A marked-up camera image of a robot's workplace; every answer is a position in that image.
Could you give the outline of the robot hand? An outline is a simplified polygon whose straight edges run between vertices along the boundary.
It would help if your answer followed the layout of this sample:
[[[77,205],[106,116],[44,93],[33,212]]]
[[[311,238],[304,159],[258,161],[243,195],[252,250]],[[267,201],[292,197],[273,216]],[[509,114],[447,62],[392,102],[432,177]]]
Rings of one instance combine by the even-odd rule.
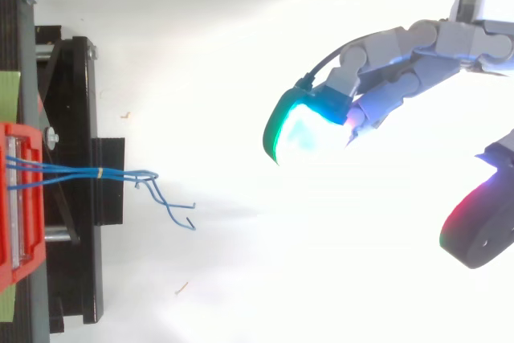
[[[275,163],[306,158],[322,146],[345,147],[378,128],[404,101],[466,70],[513,73],[513,0],[455,0],[448,18],[423,19],[354,39],[321,61],[338,60],[315,84],[314,67],[289,88],[263,131]],[[513,243],[513,136],[491,143],[480,159],[492,175],[451,212],[440,247],[476,269]]]

